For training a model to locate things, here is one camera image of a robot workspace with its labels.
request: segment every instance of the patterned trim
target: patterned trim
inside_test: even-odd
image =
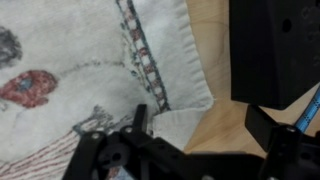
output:
[[[156,61],[151,54],[150,47],[132,0],[116,0],[116,3],[123,15],[125,26],[130,32],[138,58],[143,66],[146,80],[157,100],[160,112],[171,110],[166,89],[157,68]]]

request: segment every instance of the blue cable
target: blue cable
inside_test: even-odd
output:
[[[320,86],[312,98],[311,102],[307,106],[307,108],[304,110],[298,121],[296,122],[295,126],[301,130],[301,132],[305,132],[316,115],[317,111],[320,108]]]

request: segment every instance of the wooden table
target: wooden table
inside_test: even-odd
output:
[[[246,151],[265,153],[244,127],[247,104],[230,100],[229,1],[187,0],[191,26],[215,103],[197,127],[185,151]],[[307,106],[314,87],[285,111],[264,110],[275,120],[293,123]],[[307,134],[320,130],[318,113]]]

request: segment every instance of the towel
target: towel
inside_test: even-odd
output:
[[[138,104],[182,149],[212,103],[185,0],[0,1],[1,180],[60,179],[82,134]]]

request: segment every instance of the red printed design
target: red printed design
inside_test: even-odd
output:
[[[52,92],[57,81],[46,71],[28,71],[10,80],[0,89],[0,98],[13,101],[26,108],[48,103],[45,95]]]

